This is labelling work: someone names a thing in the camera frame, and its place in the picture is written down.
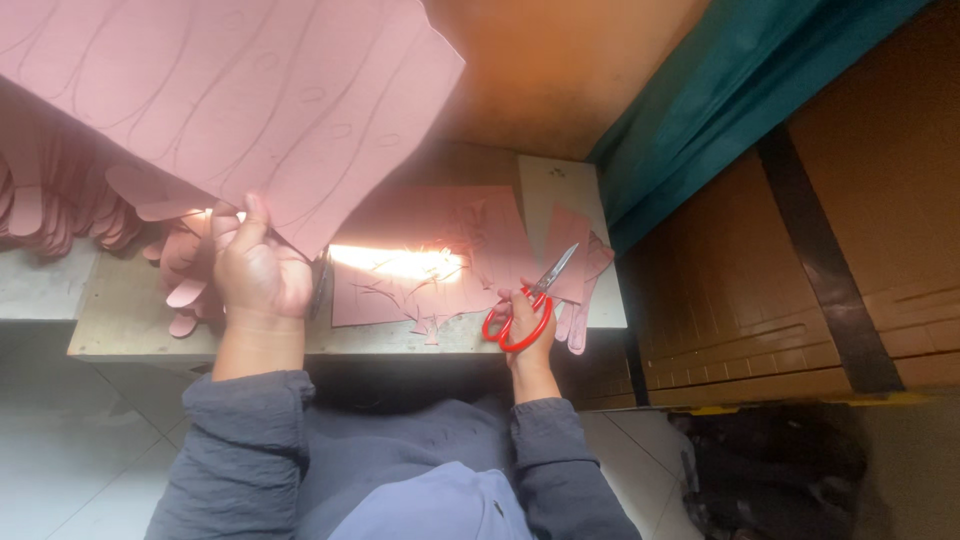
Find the red scissors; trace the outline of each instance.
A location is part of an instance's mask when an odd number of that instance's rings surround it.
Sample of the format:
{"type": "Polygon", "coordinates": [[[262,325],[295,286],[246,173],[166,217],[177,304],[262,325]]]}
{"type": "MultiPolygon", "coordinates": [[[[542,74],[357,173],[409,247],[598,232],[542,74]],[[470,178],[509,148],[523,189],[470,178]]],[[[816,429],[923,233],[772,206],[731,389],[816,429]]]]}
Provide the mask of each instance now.
{"type": "Polygon", "coordinates": [[[547,321],[550,320],[550,313],[553,311],[553,301],[550,300],[550,297],[546,295],[546,290],[550,288],[550,285],[557,279],[557,276],[560,276],[560,273],[563,272],[566,262],[570,260],[570,256],[573,255],[573,252],[577,250],[577,246],[580,243],[573,244],[570,246],[570,249],[566,250],[564,256],[557,261],[549,270],[546,271],[546,274],[543,274],[543,277],[534,284],[533,287],[523,287],[520,290],[523,291],[523,294],[527,298],[533,298],[534,295],[537,295],[536,300],[534,300],[534,311],[540,309],[540,306],[543,306],[543,317],[540,319],[540,323],[537,324],[537,327],[534,329],[530,335],[525,338],[517,341],[514,344],[507,343],[507,336],[510,334],[510,326],[514,322],[514,315],[507,316],[507,320],[503,323],[503,328],[500,329],[497,333],[490,333],[490,322],[493,320],[493,310],[490,310],[490,313],[487,315],[487,318],[484,319],[483,327],[481,331],[483,336],[487,338],[488,341],[496,341],[500,344],[500,349],[504,353],[515,353],[517,351],[522,351],[530,346],[531,343],[537,340],[538,337],[543,333],[543,329],[546,328],[547,321]]]}

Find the red scissor handle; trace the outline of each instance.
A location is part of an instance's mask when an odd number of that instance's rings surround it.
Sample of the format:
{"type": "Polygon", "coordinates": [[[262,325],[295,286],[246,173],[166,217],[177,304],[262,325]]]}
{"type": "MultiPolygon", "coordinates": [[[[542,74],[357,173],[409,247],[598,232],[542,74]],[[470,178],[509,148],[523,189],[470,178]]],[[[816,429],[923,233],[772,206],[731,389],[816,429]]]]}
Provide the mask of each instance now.
{"type": "MultiPolygon", "coordinates": [[[[530,292],[530,289],[523,287],[520,289],[527,296],[527,298],[533,297],[533,293],[530,292]]],[[[523,339],[517,341],[517,343],[508,344],[507,336],[510,335],[510,326],[514,323],[514,315],[508,315],[507,320],[503,323],[503,328],[500,329],[497,333],[490,333],[490,322],[493,320],[493,310],[490,310],[490,313],[487,314],[487,318],[483,321],[483,327],[480,329],[483,333],[483,336],[488,341],[496,341],[500,345],[500,349],[504,353],[516,353],[517,351],[522,351],[530,346],[531,343],[537,340],[538,337],[543,333],[543,329],[546,328],[547,321],[550,320],[550,312],[553,311],[553,300],[550,300],[550,297],[546,293],[540,293],[537,297],[537,300],[534,301],[534,311],[540,309],[540,306],[543,308],[543,316],[540,319],[540,322],[537,324],[537,327],[534,328],[530,335],[524,337],[523,339]]]]}

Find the teal cloth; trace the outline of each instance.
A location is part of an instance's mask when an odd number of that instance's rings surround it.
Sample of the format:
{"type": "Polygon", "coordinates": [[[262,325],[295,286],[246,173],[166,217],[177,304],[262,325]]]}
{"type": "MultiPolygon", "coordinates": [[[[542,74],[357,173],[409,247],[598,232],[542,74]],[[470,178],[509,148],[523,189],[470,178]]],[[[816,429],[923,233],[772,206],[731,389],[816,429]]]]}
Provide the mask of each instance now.
{"type": "Polygon", "coordinates": [[[619,255],[930,0],[713,0],[588,161],[619,255]]]}

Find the black bag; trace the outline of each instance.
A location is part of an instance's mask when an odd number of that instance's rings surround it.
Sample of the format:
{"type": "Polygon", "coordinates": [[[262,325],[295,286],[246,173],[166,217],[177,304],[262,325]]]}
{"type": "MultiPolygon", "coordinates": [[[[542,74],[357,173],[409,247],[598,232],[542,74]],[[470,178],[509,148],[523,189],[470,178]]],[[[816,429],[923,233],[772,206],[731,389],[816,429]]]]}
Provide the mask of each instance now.
{"type": "Polygon", "coordinates": [[[866,455],[825,421],[822,411],[775,406],[716,416],[669,415],[693,443],[695,471],[684,456],[689,483],[684,506],[706,538],[852,536],[866,455]]]}

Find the dark gray sleeve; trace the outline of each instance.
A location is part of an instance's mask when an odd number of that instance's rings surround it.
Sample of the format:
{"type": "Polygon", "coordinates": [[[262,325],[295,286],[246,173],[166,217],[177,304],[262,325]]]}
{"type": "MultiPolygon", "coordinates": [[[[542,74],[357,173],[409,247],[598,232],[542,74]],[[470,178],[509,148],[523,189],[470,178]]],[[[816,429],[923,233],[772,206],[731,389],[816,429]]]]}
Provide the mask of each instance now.
{"type": "Polygon", "coordinates": [[[194,382],[183,393],[193,425],[146,538],[293,538],[313,395],[302,371],[194,382]]]}
{"type": "Polygon", "coordinates": [[[569,401],[534,400],[512,412],[517,491],[538,538],[640,538],[569,401]]]}

